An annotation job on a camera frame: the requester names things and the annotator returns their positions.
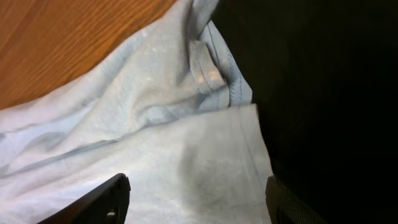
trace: wooden table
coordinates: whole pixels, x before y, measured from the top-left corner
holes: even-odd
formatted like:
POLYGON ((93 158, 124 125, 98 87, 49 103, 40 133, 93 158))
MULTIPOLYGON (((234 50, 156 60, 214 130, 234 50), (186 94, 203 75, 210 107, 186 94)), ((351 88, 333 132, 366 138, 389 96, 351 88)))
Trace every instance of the wooden table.
POLYGON ((0 110, 93 68, 175 0, 0 0, 0 110))

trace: wrinkled cloth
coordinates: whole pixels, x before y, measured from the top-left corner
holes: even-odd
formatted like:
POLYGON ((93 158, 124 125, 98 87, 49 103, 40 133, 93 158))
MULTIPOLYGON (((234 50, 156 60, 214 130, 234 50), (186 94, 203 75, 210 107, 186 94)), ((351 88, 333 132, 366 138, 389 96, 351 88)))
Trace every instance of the wrinkled cloth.
POLYGON ((119 172, 126 223, 271 223, 269 156, 216 4, 179 0, 80 78, 0 111, 0 223, 37 223, 119 172))

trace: black fabric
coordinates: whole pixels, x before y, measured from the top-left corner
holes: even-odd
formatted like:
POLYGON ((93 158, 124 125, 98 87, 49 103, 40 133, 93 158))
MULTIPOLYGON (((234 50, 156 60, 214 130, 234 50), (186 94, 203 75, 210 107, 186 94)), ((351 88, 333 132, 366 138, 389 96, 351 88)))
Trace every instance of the black fabric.
POLYGON ((397 211, 398 1, 225 0, 278 178, 331 223, 397 211))

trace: stitching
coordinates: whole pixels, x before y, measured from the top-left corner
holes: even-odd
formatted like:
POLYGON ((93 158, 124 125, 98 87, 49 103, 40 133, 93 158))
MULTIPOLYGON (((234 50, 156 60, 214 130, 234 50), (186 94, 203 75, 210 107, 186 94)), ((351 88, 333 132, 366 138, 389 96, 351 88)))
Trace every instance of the stitching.
MULTIPOLYGON (((228 63, 229 63, 229 67, 228 67, 229 74, 231 74, 232 63, 231 63, 231 54, 229 53, 229 51, 228 51, 228 63)), ((235 87, 233 85, 229 85, 229 91, 231 92, 231 101, 232 101, 233 99, 235 99, 235 87)))
POLYGON ((205 79, 205 83, 207 84, 207 86, 210 88, 211 91, 214 91, 214 89, 212 89, 212 87, 211 87, 211 86, 209 85, 209 83, 207 82, 206 76, 205 76, 205 74, 203 73, 203 70, 202 70, 202 68, 201 68, 201 64, 200 64, 200 62, 199 62, 199 57, 198 57, 197 43, 195 43, 195 54, 196 54, 196 56, 197 56, 197 63, 198 63, 198 65, 199 65, 200 72, 201 72, 203 78, 205 79))

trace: wood grain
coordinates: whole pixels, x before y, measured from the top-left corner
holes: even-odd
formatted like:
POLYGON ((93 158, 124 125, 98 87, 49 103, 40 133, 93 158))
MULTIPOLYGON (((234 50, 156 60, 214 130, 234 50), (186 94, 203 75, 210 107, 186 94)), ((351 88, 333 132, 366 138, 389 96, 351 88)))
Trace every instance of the wood grain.
POLYGON ((93 68, 175 0, 1 0, 0 110, 93 68))

